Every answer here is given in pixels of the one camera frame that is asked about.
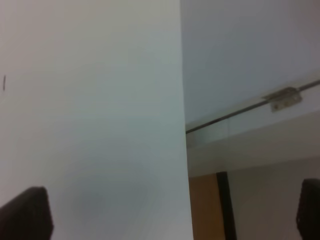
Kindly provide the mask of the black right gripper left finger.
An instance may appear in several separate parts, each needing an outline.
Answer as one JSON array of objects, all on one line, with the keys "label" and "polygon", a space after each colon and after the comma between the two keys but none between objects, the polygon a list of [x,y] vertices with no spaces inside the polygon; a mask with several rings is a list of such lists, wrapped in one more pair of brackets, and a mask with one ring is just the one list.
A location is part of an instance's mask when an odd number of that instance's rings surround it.
[{"label": "black right gripper left finger", "polygon": [[2,240],[49,240],[54,231],[48,192],[30,187],[0,208]]}]

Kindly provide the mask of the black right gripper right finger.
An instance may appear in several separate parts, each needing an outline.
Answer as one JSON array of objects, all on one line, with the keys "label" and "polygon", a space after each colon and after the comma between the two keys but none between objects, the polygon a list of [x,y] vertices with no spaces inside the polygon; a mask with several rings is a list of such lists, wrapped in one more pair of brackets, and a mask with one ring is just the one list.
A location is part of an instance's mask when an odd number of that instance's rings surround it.
[{"label": "black right gripper right finger", "polygon": [[320,239],[320,180],[304,179],[296,214],[296,225],[302,240]]}]

